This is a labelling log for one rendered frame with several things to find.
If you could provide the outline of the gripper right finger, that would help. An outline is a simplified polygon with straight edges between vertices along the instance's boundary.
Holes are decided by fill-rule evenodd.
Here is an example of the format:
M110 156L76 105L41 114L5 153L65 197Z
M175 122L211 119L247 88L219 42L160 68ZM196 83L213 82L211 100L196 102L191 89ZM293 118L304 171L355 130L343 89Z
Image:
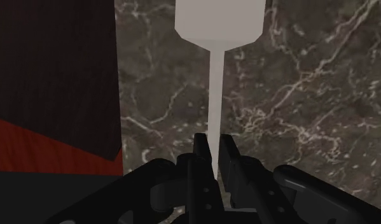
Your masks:
M219 169L235 209L255 209L261 224L381 224L381 209L292 165L267 170L241 155L228 134Z

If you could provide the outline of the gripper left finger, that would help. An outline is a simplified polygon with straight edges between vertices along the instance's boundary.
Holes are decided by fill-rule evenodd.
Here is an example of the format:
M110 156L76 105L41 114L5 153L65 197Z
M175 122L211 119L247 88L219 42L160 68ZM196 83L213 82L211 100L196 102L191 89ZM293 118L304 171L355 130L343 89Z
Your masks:
M155 158L49 217L44 224L159 224L175 207L171 224L208 224L223 205L205 134L176 162Z

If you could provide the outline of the white spatula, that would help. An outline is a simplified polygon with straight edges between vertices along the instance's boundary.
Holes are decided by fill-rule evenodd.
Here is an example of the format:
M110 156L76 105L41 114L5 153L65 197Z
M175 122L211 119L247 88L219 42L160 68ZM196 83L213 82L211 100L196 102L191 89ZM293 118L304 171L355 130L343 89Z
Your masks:
M207 140L218 177L225 52L255 42L263 32L267 0L176 0L174 28L210 52Z

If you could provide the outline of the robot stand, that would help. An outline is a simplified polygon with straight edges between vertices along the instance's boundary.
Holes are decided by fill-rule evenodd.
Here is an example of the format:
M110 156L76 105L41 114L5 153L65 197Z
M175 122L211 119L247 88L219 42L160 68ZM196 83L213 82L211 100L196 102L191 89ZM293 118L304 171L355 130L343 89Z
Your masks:
M114 0L0 0L0 171L121 175Z

